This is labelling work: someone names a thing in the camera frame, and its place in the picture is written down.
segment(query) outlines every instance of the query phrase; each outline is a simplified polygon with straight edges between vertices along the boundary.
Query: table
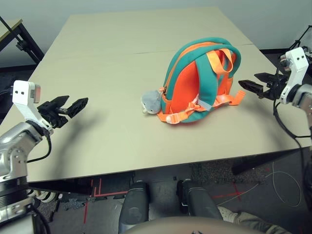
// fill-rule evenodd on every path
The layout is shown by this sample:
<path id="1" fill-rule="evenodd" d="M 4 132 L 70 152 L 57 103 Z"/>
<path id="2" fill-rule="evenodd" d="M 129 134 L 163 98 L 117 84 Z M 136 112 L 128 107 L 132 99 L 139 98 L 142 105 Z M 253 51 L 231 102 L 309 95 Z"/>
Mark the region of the table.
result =
<path id="1" fill-rule="evenodd" d="M 30 81 L 41 85 L 41 103 L 70 95 L 67 106 L 86 108 L 51 136 L 52 153 L 30 163 L 28 181 L 125 172 L 297 148 L 273 117 L 273 102 L 247 92 L 239 106 L 224 106 L 195 124 L 169 125 L 142 113 L 140 96 L 159 88 L 172 56 L 202 37 L 223 37 L 242 55 L 238 80 L 275 67 L 218 8 L 187 8 L 71 16 Z M 291 131 L 308 135 L 305 113 L 280 107 Z M 23 121 L 12 107 L 0 133 Z M 309 139 L 300 139 L 303 147 Z M 43 141 L 29 158 L 47 152 Z"/>
<path id="2" fill-rule="evenodd" d="M 24 50 L 32 58 L 35 63 L 39 63 L 44 53 L 41 51 L 35 40 L 28 33 L 27 29 L 22 24 L 22 19 L 12 19 L 5 21 L 16 35 L 19 35 L 24 41 Z M 15 35 L 11 33 L 4 24 L 0 21 L 0 51 L 3 50 L 13 39 Z"/>

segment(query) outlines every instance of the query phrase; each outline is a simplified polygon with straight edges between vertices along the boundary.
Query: stuffed animal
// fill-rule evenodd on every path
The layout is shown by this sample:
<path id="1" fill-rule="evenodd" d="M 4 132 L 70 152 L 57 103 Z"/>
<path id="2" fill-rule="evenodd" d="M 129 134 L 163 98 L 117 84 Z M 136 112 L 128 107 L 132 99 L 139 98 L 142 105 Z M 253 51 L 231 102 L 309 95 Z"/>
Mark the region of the stuffed animal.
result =
<path id="1" fill-rule="evenodd" d="M 158 90 L 148 91 L 141 97 L 143 113 L 157 114 L 160 111 L 161 92 Z"/>

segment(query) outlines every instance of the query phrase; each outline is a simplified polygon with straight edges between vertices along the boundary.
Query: backpack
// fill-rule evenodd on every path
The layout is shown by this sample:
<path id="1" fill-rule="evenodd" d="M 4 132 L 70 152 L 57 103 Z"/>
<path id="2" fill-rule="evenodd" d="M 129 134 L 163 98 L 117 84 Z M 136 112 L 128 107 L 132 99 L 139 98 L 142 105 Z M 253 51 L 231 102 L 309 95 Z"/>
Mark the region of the backpack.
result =
<path id="1" fill-rule="evenodd" d="M 238 105 L 245 92 L 229 95 L 240 52 L 222 38 L 203 38 L 183 46 L 169 64 L 160 89 L 161 121 L 176 124 L 204 118 L 221 105 Z"/>

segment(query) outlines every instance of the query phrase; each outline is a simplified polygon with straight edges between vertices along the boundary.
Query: person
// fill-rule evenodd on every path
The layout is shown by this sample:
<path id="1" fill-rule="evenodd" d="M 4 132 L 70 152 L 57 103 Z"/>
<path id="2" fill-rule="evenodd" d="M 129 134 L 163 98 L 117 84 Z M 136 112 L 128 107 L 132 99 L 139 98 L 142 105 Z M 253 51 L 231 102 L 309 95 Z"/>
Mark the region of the person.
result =
<path id="1" fill-rule="evenodd" d="M 277 225 L 268 223 L 253 214 L 249 214 L 247 212 L 235 213 L 221 206 L 218 206 L 218 209 L 224 221 L 238 225 L 243 225 L 245 227 L 249 227 L 253 230 L 257 230 L 266 234 L 291 234 L 285 229 Z"/>

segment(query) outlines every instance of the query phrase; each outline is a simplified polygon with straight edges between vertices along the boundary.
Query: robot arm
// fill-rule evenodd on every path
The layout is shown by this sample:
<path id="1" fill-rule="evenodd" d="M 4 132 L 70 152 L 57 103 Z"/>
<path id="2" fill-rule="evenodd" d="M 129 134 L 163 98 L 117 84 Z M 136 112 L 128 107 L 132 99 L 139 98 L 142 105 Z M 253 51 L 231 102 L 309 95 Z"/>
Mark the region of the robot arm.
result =
<path id="1" fill-rule="evenodd" d="M 69 96 L 45 102 L 38 109 L 40 86 L 17 80 L 13 86 L 13 103 L 23 114 L 21 122 L 0 137 L 0 230 L 1 233 L 49 233 L 40 215 L 32 215 L 32 201 L 27 197 L 27 158 L 32 149 L 46 136 L 49 140 L 54 128 L 62 127 L 79 113 L 88 98 L 79 99 L 68 109 L 61 108 Z"/>
<path id="2" fill-rule="evenodd" d="M 270 100 L 279 100 L 282 104 L 292 103 L 306 112 L 309 127 L 312 127 L 312 86 L 309 84 L 302 85 L 302 80 L 309 66 L 304 51 L 301 47 L 286 52 L 281 56 L 281 66 L 286 71 L 291 71 L 289 77 L 286 75 L 275 75 L 268 73 L 259 73 L 255 76 L 267 84 L 269 88 L 263 91 L 263 86 L 250 80 L 240 80 L 239 84 L 259 98 Z"/>

